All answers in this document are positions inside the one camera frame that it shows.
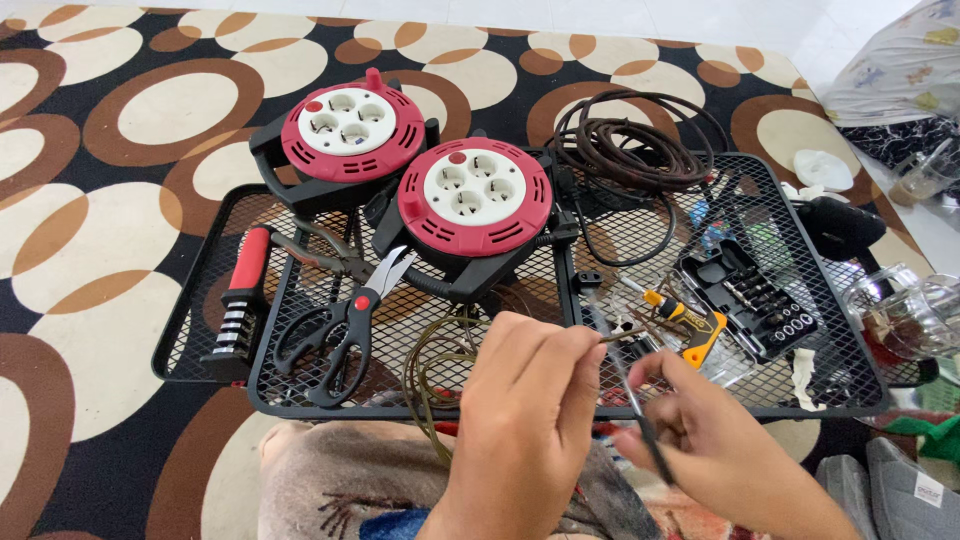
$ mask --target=metal mesh table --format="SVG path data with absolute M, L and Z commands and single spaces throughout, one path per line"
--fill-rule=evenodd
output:
M 246 232 L 254 225 L 269 223 L 293 234 L 296 227 L 290 216 L 265 185 L 242 185 L 224 197 L 154 351 L 152 367 L 158 377 L 181 382 L 214 381 L 200 358 L 216 346 L 226 311 L 220 295 L 229 286 Z M 264 281 L 268 302 L 274 298 L 286 259 L 279 250 L 271 253 Z
M 645 263 L 620 269 L 605 266 L 589 252 L 583 238 L 578 239 L 573 249 L 575 269 L 596 270 L 605 279 L 594 296 L 580 299 L 576 322 L 595 328 L 616 322 L 618 302 L 630 295 L 618 283 L 619 275 L 654 288 L 673 272 L 679 258 L 706 258 L 707 251 L 720 239 L 733 238 L 775 286 L 785 289 L 819 321 L 820 329 L 793 347 L 817 351 L 816 372 L 807 393 L 814 403 L 825 404 L 827 409 L 801 409 L 793 396 L 790 364 L 780 357 L 754 366 L 726 333 L 704 364 L 703 370 L 709 372 L 709 377 L 727 385 L 735 398 L 758 417 L 862 416 L 884 408 L 885 384 L 876 364 L 865 352 L 862 336 L 852 330 L 834 285 L 825 277 L 822 261 L 812 251 L 769 167 L 754 156 L 725 154 L 717 156 L 713 173 L 715 180 L 709 189 L 670 195 L 671 204 L 677 209 L 676 234 L 663 252 Z M 667 222 L 666 210 L 660 203 L 652 208 L 612 211 L 609 207 L 622 204 L 622 199 L 617 201 L 611 196 L 603 201 L 605 196 L 609 195 L 596 188 L 592 194 L 582 196 L 582 201 L 594 197 L 599 203 L 587 216 L 588 230 L 599 255 L 607 259 L 635 258 L 660 242 Z M 693 299 L 687 296 L 683 300 Z M 636 359 L 632 349 L 619 349 L 627 360 Z M 604 391 L 616 388 L 619 377 L 609 361 L 601 369 L 603 395 Z M 648 384 L 641 388 L 641 397 L 651 399 L 664 388 L 662 383 Z M 622 406 L 599 406 L 597 416 L 630 415 Z
M 319 216 L 318 223 L 342 234 L 361 255 L 375 258 L 370 246 L 373 230 L 360 218 L 360 211 L 333 212 Z M 329 247 L 307 233 L 298 232 L 296 239 L 311 250 L 332 255 Z M 529 312 L 535 318 L 563 325 L 564 302 L 557 286 L 555 261 L 565 256 L 563 249 L 538 248 L 516 270 L 517 280 L 509 285 L 509 293 L 501 294 L 504 302 L 515 310 Z M 434 277 L 440 273 L 417 260 L 414 267 Z M 324 409 L 306 399 L 306 392 L 319 384 L 326 371 L 325 358 L 307 356 L 295 366 L 290 376 L 278 372 L 274 365 L 274 348 L 283 331 L 302 312 L 347 299 L 357 282 L 337 278 L 330 272 L 303 266 L 289 259 L 283 268 L 281 285 L 267 322 L 267 331 L 261 339 L 253 365 L 249 395 L 257 409 L 287 418 L 304 419 L 360 419 L 379 418 L 402 420 L 410 417 L 400 393 L 403 360 L 423 330 L 432 322 L 445 317 L 451 304 L 448 301 L 421 292 L 401 282 L 383 301 L 373 315 L 371 364 L 363 383 L 341 408 Z M 483 339 L 483 329 L 470 330 L 476 342 Z M 293 335 L 290 342 L 299 336 Z M 333 332 L 327 345 L 334 347 L 343 334 Z M 430 380 L 445 390 L 458 391 L 467 380 L 469 365 L 440 364 L 431 372 Z M 437 418 L 455 418 L 457 411 L 438 411 Z
M 760 261 L 763 270 L 776 278 L 776 284 L 804 303 L 804 307 L 823 323 L 820 330 L 798 345 L 817 349 L 817 377 L 809 386 L 815 401 L 830 407 L 818 415 L 842 414 L 858 416 L 869 414 L 882 406 L 883 384 L 876 368 L 860 348 L 858 336 L 850 330 L 842 310 L 836 303 L 832 289 L 824 279 L 820 261 L 810 253 L 804 236 L 793 220 L 792 210 L 780 197 L 766 166 L 762 161 L 746 155 L 726 155 L 719 158 L 717 168 L 740 171 L 736 185 L 729 175 L 719 175 L 713 185 L 713 200 L 723 207 L 714 223 L 729 221 L 725 229 L 736 238 L 748 238 L 751 255 Z M 619 270 L 637 282 L 656 285 L 664 271 L 669 270 L 683 251 L 702 254 L 703 243 L 699 228 L 688 217 L 703 197 L 683 194 L 671 195 L 678 208 L 680 225 L 669 248 L 649 263 Z M 317 221 L 343 234 L 359 247 L 361 253 L 372 257 L 369 245 L 372 230 L 360 217 L 360 210 L 331 212 Z M 290 220 L 291 214 L 263 186 L 244 186 L 234 190 L 204 242 L 181 298 L 171 315 L 154 357 L 154 369 L 167 380 L 210 381 L 199 364 L 199 358 L 212 349 L 216 330 L 223 316 L 220 294 L 227 288 L 244 232 L 258 223 L 268 223 L 280 232 L 317 251 L 327 250 L 322 242 L 300 232 Z M 629 209 L 607 212 L 588 218 L 594 242 L 603 254 L 611 258 L 630 257 L 646 251 L 660 241 L 665 217 L 662 208 Z M 714 228 L 712 233 L 720 231 Z M 437 276 L 436 270 L 422 261 L 416 266 Z M 592 301 L 602 307 L 615 297 L 617 287 L 614 269 L 599 265 L 587 251 L 582 239 L 565 248 L 539 248 L 516 271 L 516 280 L 509 285 L 509 294 L 500 294 L 504 308 L 528 312 L 546 322 L 560 325 L 592 324 L 595 313 L 584 310 L 586 299 L 569 292 L 568 284 L 575 271 L 595 268 L 606 276 L 602 287 Z M 374 315 L 373 354 L 371 367 L 357 392 L 344 407 L 322 409 L 305 398 L 305 392 L 316 385 L 325 370 L 322 358 L 307 358 L 292 376 L 281 375 L 273 364 L 274 347 L 287 326 L 301 312 L 345 300 L 357 283 L 350 278 L 336 278 L 325 270 L 303 267 L 280 250 L 273 250 L 268 266 L 265 291 L 273 306 L 266 330 L 257 350 L 249 381 L 249 394 L 261 411 L 288 418 L 348 419 L 383 418 L 405 419 L 409 412 L 400 394 L 403 359 L 420 333 L 433 321 L 448 313 L 450 304 L 401 283 Z M 482 339 L 482 329 L 471 330 L 474 339 Z M 334 332 L 328 344 L 335 346 L 341 334 Z M 711 372 L 718 382 L 736 380 L 730 390 L 757 416 L 809 416 L 796 408 L 792 398 L 790 367 L 783 359 L 766 366 L 755 367 L 728 336 L 721 338 L 711 359 Z M 603 395 L 618 384 L 612 365 L 603 364 L 602 396 L 597 417 L 629 418 L 626 406 L 610 406 Z M 456 391 L 462 388 L 469 371 L 468 365 L 440 365 L 430 374 L 437 387 Z M 660 392 L 665 386 L 652 385 L 645 389 L 646 398 Z M 438 418 L 455 418 L 457 411 L 438 411 Z

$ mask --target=green cloth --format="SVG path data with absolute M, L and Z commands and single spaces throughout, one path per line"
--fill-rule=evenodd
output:
M 939 426 L 926 420 L 901 416 L 883 430 L 900 435 L 923 435 L 924 445 L 920 447 L 920 455 L 946 459 L 960 467 L 960 416 L 954 416 Z

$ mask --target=yellow screwdriver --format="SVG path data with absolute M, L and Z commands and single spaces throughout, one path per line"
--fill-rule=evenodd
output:
M 683 352 L 684 360 L 694 369 L 700 369 L 713 349 L 720 331 L 727 326 L 727 317 L 717 311 L 710 311 L 706 317 L 701 317 L 679 300 L 665 297 L 655 290 L 644 289 L 627 278 L 621 277 L 620 281 L 641 292 L 643 300 L 655 307 L 660 317 L 684 327 L 690 336 Z

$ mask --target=white floor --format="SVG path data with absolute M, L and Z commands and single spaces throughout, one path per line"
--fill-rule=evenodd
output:
M 0 18 L 21 3 L 26 2 L 0 2 Z M 917 0 L 68 0 L 65 3 L 448 22 L 748 45 L 787 55 L 814 91 L 822 91 L 874 32 Z

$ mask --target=carpet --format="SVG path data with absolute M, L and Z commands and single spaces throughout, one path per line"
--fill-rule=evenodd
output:
M 0 24 L 0 538 L 253 538 L 243 391 L 162 383 L 150 358 L 219 200 L 259 183 L 258 127 L 310 90 L 396 77 L 450 140 L 541 145 L 578 100 L 629 87 L 711 112 L 781 180 L 796 150 L 917 252 L 786 57 L 750 47 L 244 12 L 32 5 Z M 597 115 L 694 144 L 643 100 Z M 817 423 L 781 426 L 813 448 Z

